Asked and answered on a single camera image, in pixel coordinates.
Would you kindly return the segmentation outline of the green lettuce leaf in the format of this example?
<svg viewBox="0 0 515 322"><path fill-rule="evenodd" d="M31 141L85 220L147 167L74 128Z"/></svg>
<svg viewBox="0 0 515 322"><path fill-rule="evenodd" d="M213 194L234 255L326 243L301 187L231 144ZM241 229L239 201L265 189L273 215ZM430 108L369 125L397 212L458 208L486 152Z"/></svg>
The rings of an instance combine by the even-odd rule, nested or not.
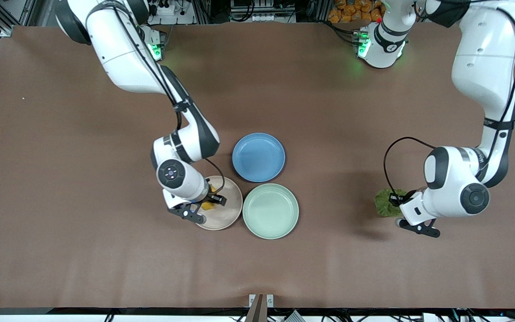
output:
<svg viewBox="0 0 515 322"><path fill-rule="evenodd" d="M374 203L377 213L382 217L401 217L402 212L399 207L395 207L389 200L389 194L392 192L391 188L380 190L374 197ZM402 197L407 194L407 191L402 189L395 189L395 192L402 194Z"/></svg>

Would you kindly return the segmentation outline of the beige round plate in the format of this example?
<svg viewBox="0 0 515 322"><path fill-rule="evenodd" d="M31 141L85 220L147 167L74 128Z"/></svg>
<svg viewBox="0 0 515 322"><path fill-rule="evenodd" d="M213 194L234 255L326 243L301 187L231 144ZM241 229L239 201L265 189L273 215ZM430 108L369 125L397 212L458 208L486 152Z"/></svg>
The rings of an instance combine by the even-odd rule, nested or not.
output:
<svg viewBox="0 0 515 322"><path fill-rule="evenodd" d="M243 207L243 196L239 186L233 180L225 178L219 195L225 196L226 204L216 204L208 210L202 208L199 213L205 216L206 222L198 224L199 227L210 231L222 230L234 224L239 218Z"/></svg>

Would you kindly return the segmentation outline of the light green round plate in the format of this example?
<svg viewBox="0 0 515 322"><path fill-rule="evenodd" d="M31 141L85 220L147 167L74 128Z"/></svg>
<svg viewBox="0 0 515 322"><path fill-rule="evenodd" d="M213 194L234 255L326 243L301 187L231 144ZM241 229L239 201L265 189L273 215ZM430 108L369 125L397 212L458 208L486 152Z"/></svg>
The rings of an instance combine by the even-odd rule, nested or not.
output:
<svg viewBox="0 0 515 322"><path fill-rule="evenodd" d="M286 187L274 183L259 185L246 196L242 206L245 225L264 240L290 234L299 220L299 204Z"/></svg>

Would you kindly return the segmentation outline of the blue round plate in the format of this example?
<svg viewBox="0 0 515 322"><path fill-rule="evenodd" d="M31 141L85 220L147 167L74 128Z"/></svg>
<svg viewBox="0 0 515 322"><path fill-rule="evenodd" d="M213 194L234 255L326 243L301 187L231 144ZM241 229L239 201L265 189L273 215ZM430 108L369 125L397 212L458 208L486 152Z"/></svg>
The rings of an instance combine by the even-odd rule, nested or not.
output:
<svg viewBox="0 0 515 322"><path fill-rule="evenodd" d="M253 133L242 137L232 153L237 175L249 182L268 182L276 178L286 163L285 149L276 137Z"/></svg>

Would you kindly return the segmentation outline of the brown table cover sheet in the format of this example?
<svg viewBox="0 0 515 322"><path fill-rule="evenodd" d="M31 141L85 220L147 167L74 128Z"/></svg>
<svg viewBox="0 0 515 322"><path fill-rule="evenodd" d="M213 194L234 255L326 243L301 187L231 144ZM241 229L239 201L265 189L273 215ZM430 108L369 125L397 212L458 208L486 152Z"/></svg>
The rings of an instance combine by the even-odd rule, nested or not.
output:
<svg viewBox="0 0 515 322"><path fill-rule="evenodd" d="M92 47L57 27L0 41L0 307L515 307L515 129L506 178L481 214L439 238L378 216L399 137L478 145L484 112L452 85L460 31L417 24L403 56L370 68L321 24L175 27L164 63L232 167L237 141L275 136L274 180L296 228L263 240L243 220L209 232L167 212L150 150L176 119L163 94L118 89Z"/></svg>

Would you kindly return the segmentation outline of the white power strip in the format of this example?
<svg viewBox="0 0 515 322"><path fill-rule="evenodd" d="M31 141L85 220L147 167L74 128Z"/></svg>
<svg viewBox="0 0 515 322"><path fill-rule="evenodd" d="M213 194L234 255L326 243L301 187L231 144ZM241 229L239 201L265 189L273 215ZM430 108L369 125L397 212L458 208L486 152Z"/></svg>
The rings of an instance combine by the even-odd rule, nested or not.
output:
<svg viewBox="0 0 515 322"><path fill-rule="evenodd" d="M198 18L192 0L148 0L149 25L194 25Z"/></svg>

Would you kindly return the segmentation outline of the pile of orange items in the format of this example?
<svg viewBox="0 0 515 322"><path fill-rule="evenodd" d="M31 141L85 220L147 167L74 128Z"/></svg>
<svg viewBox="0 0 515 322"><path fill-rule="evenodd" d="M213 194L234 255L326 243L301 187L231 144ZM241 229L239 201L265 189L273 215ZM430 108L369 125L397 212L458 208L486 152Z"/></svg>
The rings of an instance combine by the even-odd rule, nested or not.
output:
<svg viewBox="0 0 515 322"><path fill-rule="evenodd" d="M333 24L366 20L380 22L388 5L381 0L333 0L327 20Z"/></svg>

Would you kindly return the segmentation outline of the black table edge rail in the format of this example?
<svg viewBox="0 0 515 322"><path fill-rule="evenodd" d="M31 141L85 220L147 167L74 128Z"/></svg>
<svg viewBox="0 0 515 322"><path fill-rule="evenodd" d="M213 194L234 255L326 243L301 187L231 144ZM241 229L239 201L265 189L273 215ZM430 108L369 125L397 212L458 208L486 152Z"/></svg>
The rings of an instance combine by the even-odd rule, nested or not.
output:
<svg viewBox="0 0 515 322"><path fill-rule="evenodd" d="M248 308L170 308L170 307L143 307L143 308L98 308L98 307L55 307L55 308L0 308L0 314L134 314L134 315L209 315L227 316L247 313ZM464 316L480 314L488 317L515 317L515 309L449 309L449 308L299 308L301 314L345 314L349 315L394 315L408 316L421 313Z"/></svg>

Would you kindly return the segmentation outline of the aluminium frame post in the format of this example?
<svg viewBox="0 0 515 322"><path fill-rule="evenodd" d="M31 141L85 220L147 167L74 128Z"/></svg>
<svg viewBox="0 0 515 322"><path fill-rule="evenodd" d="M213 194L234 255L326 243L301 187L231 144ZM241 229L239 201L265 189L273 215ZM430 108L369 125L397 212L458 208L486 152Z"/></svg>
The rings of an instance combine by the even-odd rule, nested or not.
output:
<svg viewBox="0 0 515 322"><path fill-rule="evenodd" d="M21 0L24 2L20 20L22 26L31 26L36 23L38 5L40 0Z"/></svg>

